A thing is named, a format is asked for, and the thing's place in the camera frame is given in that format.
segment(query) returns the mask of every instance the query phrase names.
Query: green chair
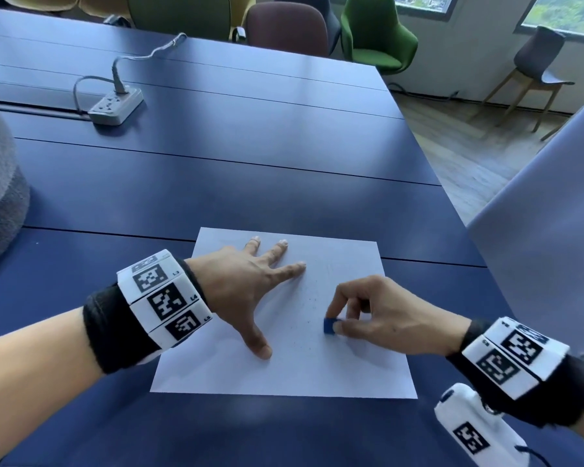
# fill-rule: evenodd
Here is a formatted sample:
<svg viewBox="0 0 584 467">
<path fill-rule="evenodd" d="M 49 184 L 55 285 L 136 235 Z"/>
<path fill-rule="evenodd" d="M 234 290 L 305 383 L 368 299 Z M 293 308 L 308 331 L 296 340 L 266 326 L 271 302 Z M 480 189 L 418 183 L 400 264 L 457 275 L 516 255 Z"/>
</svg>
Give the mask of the green chair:
<svg viewBox="0 0 584 467">
<path fill-rule="evenodd" d="M 382 75 L 411 65 L 417 38 L 398 20 L 394 0 L 347 0 L 341 22 L 346 60 L 374 65 Z"/>
<path fill-rule="evenodd" d="M 229 0 L 128 0 L 128 8 L 138 29 L 229 39 L 232 16 Z"/>
</svg>

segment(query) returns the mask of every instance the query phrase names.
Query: eraser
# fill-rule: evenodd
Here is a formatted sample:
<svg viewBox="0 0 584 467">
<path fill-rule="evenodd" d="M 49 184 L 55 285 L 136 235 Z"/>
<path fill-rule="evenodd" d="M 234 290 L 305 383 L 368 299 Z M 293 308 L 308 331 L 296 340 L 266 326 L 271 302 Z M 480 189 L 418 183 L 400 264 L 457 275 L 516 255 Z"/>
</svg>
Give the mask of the eraser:
<svg viewBox="0 0 584 467">
<path fill-rule="evenodd" d="M 333 323 L 335 323 L 336 321 L 342 321 L 339 318 L 336 317 L 326 317 L 324 319 L 324 333 L 325 334 L 335 334 L 335 331 L 333 330 Z"/>
</svg>

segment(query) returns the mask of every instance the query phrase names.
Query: person's left hand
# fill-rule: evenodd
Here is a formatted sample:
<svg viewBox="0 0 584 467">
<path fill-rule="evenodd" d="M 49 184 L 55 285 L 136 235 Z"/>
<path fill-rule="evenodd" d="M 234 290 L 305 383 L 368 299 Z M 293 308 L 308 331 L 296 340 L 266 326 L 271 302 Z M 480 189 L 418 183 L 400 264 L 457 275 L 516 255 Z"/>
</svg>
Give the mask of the person's left hand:
<svg viewBox="0 0 584 467">
<path fill-rule="evenodd" d="M 186 263 L 203 289 L 208 307 L 220 319 L 231 324 L 245 344 L 260 359 L 269 359 L 273 350 L 253 319 L 255 307 L 274 287 L 302 274 L 305 262 L 271 268 L 288 249 L 279 241 L 272 249 L 256 257 L 260 238 L 254 237 L 238 251 L 232 246 L 206 254 Z"/>
</svg>

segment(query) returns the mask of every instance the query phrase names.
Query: chair leg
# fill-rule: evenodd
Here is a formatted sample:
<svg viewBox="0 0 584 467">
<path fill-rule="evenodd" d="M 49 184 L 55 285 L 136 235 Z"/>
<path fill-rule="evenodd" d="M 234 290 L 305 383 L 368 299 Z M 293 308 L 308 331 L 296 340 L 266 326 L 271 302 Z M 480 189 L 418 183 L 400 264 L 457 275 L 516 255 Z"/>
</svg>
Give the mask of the chair leg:
<svg viewBox="0 0 584 467">
<path fill-rule="evenodd" d="M 567 123 L 562 123 L 561 125 L 556 126 L 555 128 L 553 128 L 549 133 L 547 133 L 545 136 L 543 136 L 541 138 L 541 142 L 544 142 L 546 140 L 548 140 L 549 138 L 551 138 L 554 134 L 556 134 L 558 131 L 561 130 L 561 127 L 566 125 Z"/>
<path fill-rule="evenodd" d="M 511 114 L 513 109 L 517 108 L 517 105 L 524 99 L 524 96 L 526 95 L 526 93 L 528 93 L 533 83 L 534 80 L 530 80 L 530 82 L 528 82 L 528 84 L 522 88 L 521 93 L 517 95 L 515 101 L 513 101 L 512 105 L 509 106 L 506 112 L 504 113 L 504 116 L 502 116 L 502 118 L 499 120 L 498 126 L 506 121 L 506 117 L 508 117 L 508 115 Z"/>
<path fill-rule="evenodd" d="M 499 92 L 499 89 L 502 88 L 504 85 L 506 85 L 506 83 L 511 79 L 511 77 L 513 77 L 513 73 L 514 70 L 512 72 L 510 72 L 510 74 L 508 74 L 506 76 L 506 78 L 504 78 L 504 80 L 502 80 L 497 87 L 495 87 L 493 90 L 491 90 L 491 93 L 489 93 L 489 95 L 487 95 L 487 98 L 485 98 L 480 105 L 482 106 L 484 103 L 486 103 L 487 101 L 489 101 L 493 95 L 495 95 L 496 93 Z"/>
<path fill-rule="evenodd" d="M 543 110 L 543 112 L 539 116 L 539 120 L 536 122 L 536 125 L 534 125 L 534 129 L 532 130 L 533 133 L 536 133 L 538 131 L 539 126 L 541 125 L 541 121 L 543 121 L 543 116 L 545 116 L 545 114 L 547 113 L 547 111 L 549 111 L 549 109 L 552 107 L 552 103 L 554 102 L 554 100 L 556 98 L 556 95 L 558 95 L 558 92 L 561 91 L 561 87 L 562 87 L 562 84 L 560 84 L 552 92 L 552 96 L 549 97 L 549 101 L 545 105 L 545 109 Z"/>
</svg>

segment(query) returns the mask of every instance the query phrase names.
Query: table seam line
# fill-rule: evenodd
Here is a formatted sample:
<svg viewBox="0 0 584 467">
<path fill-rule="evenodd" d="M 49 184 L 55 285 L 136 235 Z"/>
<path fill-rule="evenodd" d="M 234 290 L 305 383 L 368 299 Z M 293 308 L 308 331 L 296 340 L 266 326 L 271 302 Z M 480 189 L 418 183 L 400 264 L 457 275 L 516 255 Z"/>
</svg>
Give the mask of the table seam line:
<svg viewBox="0 0 584 467">
<path fill-rule="evenodd" d="M 44 44 L 53 44 L 53 45 L 58 45 L 58 46 L 77 47 L 77 48 L 81 48 L 81 49 L 98 50 L 98 51 L 101 51 L 101 52 L 112 52 L 114 54 L 119 54 L 119 55 L 142 55 L 142 54 L 138 54 L 138 53 L 134 53 L 134 52 L 122 52 L 122 51 L 116 51 L 116 50 L 102 49 L 102 48 L 99 48 L 99 47 L 78 46 L 78 45 L 74 45 L 74 44 L 63 44 L 63 43 L 60 43 L 60 42 L 53 42 L 53 41 L 40 41 L 38 39 L 30 39 L 30 38 L 25 38 L 25 37 L 8 36 L 8 35 L 2 35 L 2 34 L 0 34 L 0 37 L 2 37 L 2 38 L 8 38 L 8 39 L 19 39 L 19 40 L 23 40 L 23 41 L 39 42 L 39 43 L 44 43 Z M 228 68 L 228 69 L 231 69 L 231 70 L 242 70 L 242 71 L 245 71 L 245 72 L 263 73 L 265 75 L 276 75 L 278 77 L 300 78 L 300 79 L 303 79 L 303 80 L 317 81 L 317 82 L 321 82 L 321 83 L 330 83 L 330 84 L 333 84 L 333 85 L 344 85 L 344 86 L 352 86 L 354 88 L 364 88 L 366 90 L 389 91 L 389 89 L 383 90 L 381 88 L 374 88 L 374 87 L 371 87 L 371 86 L 351 85 L 350 83 L 340 83 L 340 82 L 334 82 L 334 81 L 329 81 L 329 80 L 319 80 L 319 79 L 315 79 L 315 78 L 297 77 L 296 75 L 285 75 L 285 74 L 282 74 L 282 73 L 263 72 L 261 70 L 251 70 L 251 69 L 240 68 L 240 67 L 229 67 L 229 66 L 226 66 L 226 65 L 209 64 L 209 63 L 205 63 L 205 62 L 195 62 L 195 61 L 192 61 L 192 60 L 171 59 L 171 58 L 168 58 L 168 57 L 158 57 L 158 59 L 160 59 L 160 60 L 171 60 L 171 61 L 174 61 L 174 62 L 190 63 L 190 64 L 195 64 L 195 65 L 209 65 L 210 67 Z"/>
<path fill-rule="evenodd" d="M 61 140 L 22 138 L 20 136 L 15 136 L 15 135 L 13 137 L 14 137 L 14 139 L 19 139 L 19 140 L 32 140 L 34 142 L 49 142 L 51 144 L 68 144 L 70 146 L 78 146 L 81 148 L 123 150 L 125 152 L 136 152 L 138 154 L 154 154 L 156 156 L 180 157 L 180 158 L 186 158 L 186 159 L 196 159 L 196 160 L 201 160 L 201 161 L 215 161 L 215 162 L 227 162 L 230 164 L 255 165 L 257 167 L 274 167 L 276 169 L 286 169 L 286 170 L 299 171 L 299 172 L 312 172 L 315 174 L 342 175 L 344 177 L 357 177 L 359 179 L 385 180 L 387 182 L 400 182 L 403 184 L 413 184 L 413 185 L 423 185 L 423 186 L 429 186 L 429 187 L 443 188 L 441 184 L 427 184 L 425 182 L 414 182 L 412 180 L 385 179 L 385 178 L 381 178 L 381 177 L 369 177 L 367 175 L 345 174 L 343 172 L 317 171 L 317 170 L 313 170 L 313 169 L 301 169 L 298 167 L 288 167 L 286 165 L 257 164 L 256 162 L 233 161 L 231 159 L 216 159 L 213 157 L 183 156 L 181 154 L 172 154 L 171 152 L 152 152 L 150 150 L 126 149 L 126 148 L 117 148 L 117 147 L 112 147 L 112 146 L 92 146 L 89 144 L 78 144 L 76 142 L 65 142 L 65 141 L 61 141 Z"/>
<path fill-rule="evenodd" d="M 46 73 L 56 73 L 58 75 L 70 75 L 73 77 L 82 77 L 81 75 L 77 74 L 77 73 L 67 73 L 67 72 L 56 72 L 54 70 L 44 70 L 44 69 L 39 69 L 39 68 L 31 68 L 31 67 L 18 67 L 15 65 L 5 65 L 5 64 L 0 64 L 0 67 L 8 67 L 8 68 L 19 68 L 19 69 L 23 69 L 23 70 L 32 70 L 35 72 L 46 72 Z M 156 85 L 155 83 L 145 83 L 145 82 L 138 82 L 138 81 L 130 81 L 130 80 L 123 80 L 123 83 L 129 83 L 130 85 L 146 85 L 146 86 L 155 86 L 157 88 L 169 88 L 170 90 L 183 90 L 183 91 L 197 91 L 200 93 L 207 93 L 207 94 L 213 94 L 213 95 L 221 95 L 221 96 L 230 96 L 233 98 L 247 98 L 249 100 L 257 100 L 257 101 L 272 101 L 274 103 L 282 103 L 282 104 L 296 104 L 298 106 L 305 106 L 307 108 L 320 108 L 320 109 L 329 109 L 331 111 L 343 111 L 345 113 L 353 113 L 353 114 L 366 114 L 368 116 L 378 116 L 378 117 L 388 117 L 391 119 L 399 119 L 401 121 L 406 121 L 404 117 L 395 117 L 395 116 L 386 116 L 384 114 L 376 114 L 376 113 L 363 113 L 362 111 L 351 111 L 350 109 L 337 109 L 337 108 L 329 108 L 327 106 L 316 106 L 316 105 L 311 105 L 311 104 L 304 104 L 304 103 L 295 103 L 295 102 L 291 102 L 291 101 L 281 101 L 281 100 L 267 100 L 265 98 L 256 98 L 254 96 L 244 96 L 244 95 L 236 95 L 236 94 L 231 94 L 231 93 L 220 93 L 217 91 L 207 91 L 207 90 L 196 90 L 194 88 L 183 88 L 180 86 L 167 86 L 167 85 Z M 43 88 L 43 87 L 35 87 L 34 85 L 24 85 L 24 86 L 31 86 L 33 88 Z M 83 92 L 83 93 L 89 93 L 89 94 L 93 94 L 93 95 L 100 95 L 103 96 L 100 93 L 91 93 L 91 92 Z"/>
<path fill-rule="evenodd" d="M 23 229 L 38 229 L 43 231 L 57 231 L 57 232 L 64 232 L 64 233 L 79 233 L 79 234 L 96 234 L 102 236 L 118 236 L 118 237 L 128 237 L 128 238 L 140 238 L 140 239 L 156 239 L 162 241 L 176 241 L 176 242 L 197 242 L 196 239 L 182 239 L 182 238 L 167 238 L 167 237 L 158 237 L 158 236 L 144 236 L 139 234 L 121 234 L 121 233 L 107 233 L 102 231 L 85 231 L 85 230 L 74 230 L 74 229 L 62 229 L 62 228 L 51 228 L 45 226 L 34 226 L 34 225 L 27 225 L 24 224 L 22 226 Z M 482 265 L 475 265 L 475 264 L 461 264 L 461 263 L 453 263 L 453 262 L 439 262 L 439 261 L 432 261 L 432 260 L 417 260 L 417 259 L 405 259 L 405 258 L 398 258 L 398 257 L 381 257 L 381 259 L 385 260 L 396 260 L 396 261 L 403 261 L 403 262 L 419 262 L 424 264 L 437 264 L 437 265 L 454 265 L 458 267 L 474 267 L 474 268 L 488 268 L 487 266 Z"/>
</svg>

